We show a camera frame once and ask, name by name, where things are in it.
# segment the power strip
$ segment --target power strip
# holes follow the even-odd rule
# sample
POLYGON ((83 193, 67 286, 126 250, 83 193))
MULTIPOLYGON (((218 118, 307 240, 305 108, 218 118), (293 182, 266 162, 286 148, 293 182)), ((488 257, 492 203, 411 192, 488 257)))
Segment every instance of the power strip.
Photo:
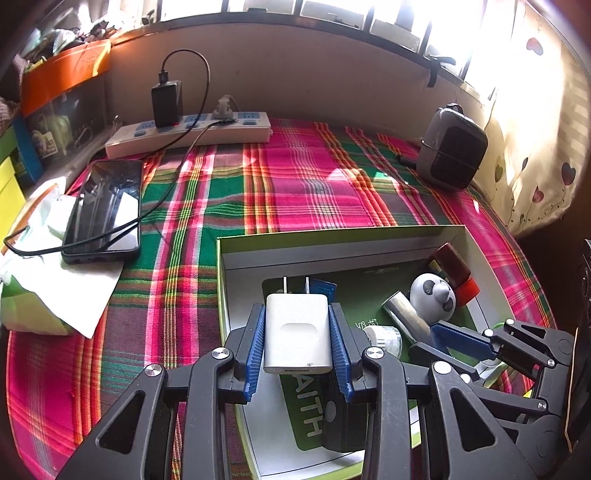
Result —
MULTIPOLYGON (((234 112, 237 122, 230 125, 211 127, 199 139, 197 145, 218 145, 227 143, 267 143, 271 136, 269 117, 264 112, 234 112)), ((176 127, 156 128, 154 121, 125 125, 118 129, 105 144, 109 158, 124 158, 132 155, 159 150, 172 142, 195 121, 197 115, 186 115, 176 127)), ((201 116, 199 122, 183 137, 177 147, 189 147, 203 128, 216 122, 212 114, 201 116)))

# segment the green box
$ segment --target green box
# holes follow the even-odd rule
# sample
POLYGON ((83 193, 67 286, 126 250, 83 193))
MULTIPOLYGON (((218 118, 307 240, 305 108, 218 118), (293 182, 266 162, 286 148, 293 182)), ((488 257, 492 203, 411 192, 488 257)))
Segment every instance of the green box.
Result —
MULTIPOLYGON (((266 295, 281 288, 283 276, 288 277, 288 290, 293 292, 301 291, 305 276, 337 283, 336 301, 351 326, 363 327, 363 322, 393 325, 381 310, 382 302, 397 290, 408 291, 414 277, 425 271, 426 259, 446 242, 452 243, 480 287, 477 298, 465 311, 454 314, 452 322, 482 332, 513 318, 494 272, 463 225, 265 233, 217 240, 222 340, 245 325, 254 303, 265 303, 266 295)), ((488 370, 487 384, 505 368, 500 364, 488 370)), ((298 408, 298 388, 299 392, 314 390, 313 380, 303 375, 270 375, 261 369, 252 401, 236 406, 253 478, 344 480, 359 475, 363 452, 323 449, 310 421, 304 423, 309 413, 298 408)), ((416 446, 420 443, 418 411, 413 404, 409 407, 416 446)))

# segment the panda figurine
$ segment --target panda figurine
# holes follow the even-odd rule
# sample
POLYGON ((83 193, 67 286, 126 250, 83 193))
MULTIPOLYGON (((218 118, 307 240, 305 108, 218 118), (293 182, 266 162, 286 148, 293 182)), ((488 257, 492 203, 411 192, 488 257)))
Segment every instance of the panda figurine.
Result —
POLYGON ((449 284, 432 273, 419 275, 410 287, 410 303, 429 326, 449 320, 456 309, 456 296, 449 284))

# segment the blue gripper pad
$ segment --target blue gripper pad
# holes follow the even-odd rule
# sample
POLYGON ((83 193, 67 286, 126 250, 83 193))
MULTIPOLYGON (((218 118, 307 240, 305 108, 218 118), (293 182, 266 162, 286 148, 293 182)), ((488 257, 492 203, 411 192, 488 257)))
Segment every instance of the blue gripper pad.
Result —
POLYGON ((258 321, 256 323, 254 337, 252 338, 251 349, 246 359, 246 368, 244 375, 244 396, 246 401, 250 401, 256 392, 259 372, 261 371, 262 351, 265 346, 265 307, 261 308, 258 321))
POLYGON ((463 334, 461 330, 448 328, 444 323, 437 322, 431 325, 431 334, 436 339, 438 350, 444 353, 447 353, 445 350, 448 348, 452 348, 478 361, 496 358, 490 344, 484 338, 482 340, 475 339, 470 335, 463 334))
POLYGON ((343 336, 341 335, 339 324, 336 320, 332 306, 329 306, 329 322, 333 370, 335 371, 336 379, 339 383, 340 392, 345 396, 345 400, 349 401, 353 394, 353 385, 351 384, 351 361, 349 360, 349 355, 347 355, 343 336))

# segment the yellow box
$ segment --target yellow box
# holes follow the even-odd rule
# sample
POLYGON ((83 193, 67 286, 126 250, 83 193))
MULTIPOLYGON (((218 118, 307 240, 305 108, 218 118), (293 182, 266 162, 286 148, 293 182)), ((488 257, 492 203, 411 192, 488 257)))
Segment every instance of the yellow box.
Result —
POLYGON ((0 164, 0 243, 25 205, 10 158, 0 164))

